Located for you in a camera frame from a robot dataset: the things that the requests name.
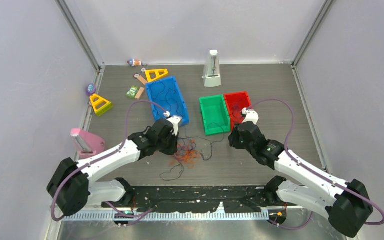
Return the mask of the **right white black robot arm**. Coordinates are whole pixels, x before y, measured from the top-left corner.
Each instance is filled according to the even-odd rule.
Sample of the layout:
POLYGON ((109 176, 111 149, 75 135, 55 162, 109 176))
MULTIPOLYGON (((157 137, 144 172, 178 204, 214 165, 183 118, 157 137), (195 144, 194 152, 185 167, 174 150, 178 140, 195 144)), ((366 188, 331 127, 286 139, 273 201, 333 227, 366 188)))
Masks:
POLYGON ((346 181, 330 175, 299 158, 276 141, 266 139, 251 121, 237 124, 228 137, 229 145, 246 150, 260 165, 285 174, 266 184, 265 198, 271 205, 281 202, 304 207, 328 220, 339 233, 354 238, 374 211, 359 194, 369 199, 366 186, 359 180, 346 181))

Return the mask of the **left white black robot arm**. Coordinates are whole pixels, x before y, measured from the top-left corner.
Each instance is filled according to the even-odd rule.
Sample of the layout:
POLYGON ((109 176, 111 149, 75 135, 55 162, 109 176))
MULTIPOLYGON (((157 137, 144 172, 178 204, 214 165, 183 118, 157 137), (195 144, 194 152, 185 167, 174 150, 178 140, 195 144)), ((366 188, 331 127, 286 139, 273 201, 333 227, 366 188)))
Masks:
POLYGON ((128 207, 133 202, 130 185, 123 178, 101 182, 100 179, 125 165, 160 152, 172 156, 177 152, 180 116, 157 120, 145 131, 131 134, 120 145, 93 157, 74 161, 62 160, 46 190, 52 197, 51 217, 59 207, 64 217, 75 215, 87 205, 116 202, 128 207))

